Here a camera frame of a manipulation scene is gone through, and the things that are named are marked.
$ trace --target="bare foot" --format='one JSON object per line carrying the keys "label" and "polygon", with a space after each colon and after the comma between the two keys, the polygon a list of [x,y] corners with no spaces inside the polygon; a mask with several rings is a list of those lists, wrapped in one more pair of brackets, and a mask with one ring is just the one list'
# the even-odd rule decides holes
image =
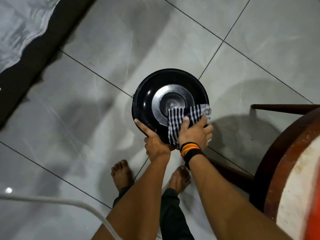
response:
{"label": "bare foot", "polygon": [[168,188],[174,189],[180,194],[190,184],[190,178],[186,166],[180,166],[173,172]]}
{"label": "bare foot", "polygon": [[123,187],[131,185],[134,181],[127,160],[117,162],[114,167],[111,168],[111,175],[118,191]]}

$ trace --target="white cable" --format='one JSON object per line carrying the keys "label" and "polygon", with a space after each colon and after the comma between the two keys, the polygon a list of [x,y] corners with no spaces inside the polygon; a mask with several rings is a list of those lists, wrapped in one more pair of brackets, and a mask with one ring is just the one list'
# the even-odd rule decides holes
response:
{"label": "white cable", "polygon": [[59,204],[59,205],[68,205],[75,206],[89,211],[94,214],[105,227],[108,229],[110,234],[115,240],[122,240],[121,237],[116,233],[111,224],[105,219],[105,217],[92,206],[80,201],[80,200],[70,200],[70,199],[60,199],[55,197],[47,197],[47,196],[36,196],[36,197],[28,197],[21,195],[12,195],[12,194],[0,194],[0,199],[2,200],[14,200],[14,201],[26,201],[26,202],[45,202],[51,204]]}

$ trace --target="black and white cloth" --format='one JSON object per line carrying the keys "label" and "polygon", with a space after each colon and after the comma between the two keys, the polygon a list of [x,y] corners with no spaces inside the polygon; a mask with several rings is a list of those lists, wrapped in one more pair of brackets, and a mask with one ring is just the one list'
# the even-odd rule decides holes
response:
{"label": "black and white cloth", "polygon": [[176,149],[179,148],[178,137],[183,122],[183,117],[188,116],[190,120],[189,127],[196,124],[201,116],[205,114],[210,119],[211,109],[209,104],[198,104],[189,108],[172,108],[168,109],[168,137],[170,144]]}

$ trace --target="round wooden table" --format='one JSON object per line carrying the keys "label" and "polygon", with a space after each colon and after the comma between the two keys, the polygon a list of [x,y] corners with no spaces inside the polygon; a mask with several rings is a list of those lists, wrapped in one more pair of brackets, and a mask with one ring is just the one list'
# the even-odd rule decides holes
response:
{"label": "round wooden table", "polygon": [[254,176],[250,202],[294,240],[304,238],[319,161],[320,108],[317,108],[281,133]]}

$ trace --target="bed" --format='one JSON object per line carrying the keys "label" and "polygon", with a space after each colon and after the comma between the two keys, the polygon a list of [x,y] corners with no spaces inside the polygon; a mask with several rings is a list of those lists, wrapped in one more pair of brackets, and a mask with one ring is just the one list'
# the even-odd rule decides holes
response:
{"label": "bed", "polygon": [[[0,32],[9,34],[0,36],[0,129],[30,86],[41,79],[42,70],[54,59],[59,46],[94,1],[0,0]],[[26,26],[30,25],[19,21],[17,26],[7,25],[13,21],[17,23],[15,18],[28,18],[30,5],[38,5],[45,10],[45,13],[31,13],[32,18],[37,20],[31,22],[31,28],[36,27],[37,32],[17,32],[17,28],[26,30]]]}

